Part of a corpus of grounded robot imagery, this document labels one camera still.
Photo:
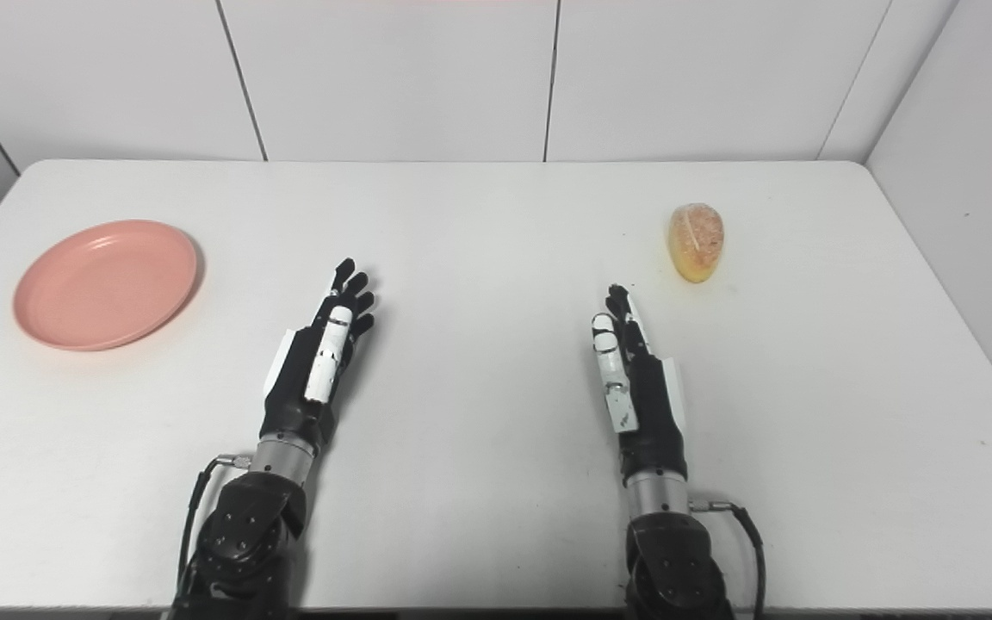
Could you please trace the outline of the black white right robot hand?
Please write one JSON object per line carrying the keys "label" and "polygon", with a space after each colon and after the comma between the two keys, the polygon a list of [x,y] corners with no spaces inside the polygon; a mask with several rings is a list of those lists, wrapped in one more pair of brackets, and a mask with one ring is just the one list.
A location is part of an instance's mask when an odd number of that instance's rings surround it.
{"label": "black white right robot hand", "polygon": [[624,286],[610,285],[604,305],[605,313],[591,322],[592,349],[611,430],[618,436],[622,482],[646,471],[688,479],[684,433],[670,391],[676,375],[650,349]]}

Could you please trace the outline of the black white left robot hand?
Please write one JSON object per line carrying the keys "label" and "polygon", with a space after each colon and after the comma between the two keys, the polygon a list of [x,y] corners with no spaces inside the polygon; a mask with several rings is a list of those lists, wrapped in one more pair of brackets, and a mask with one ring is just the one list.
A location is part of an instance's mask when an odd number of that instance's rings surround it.
{"label": "black white left robot hand", "polygon": [[333,400],[363,334],[375,324],[369,275],[347,257],[308,325],[292,332],[264,397],[261,439],[299,440],[312,455],[329,444],[338,416]]}

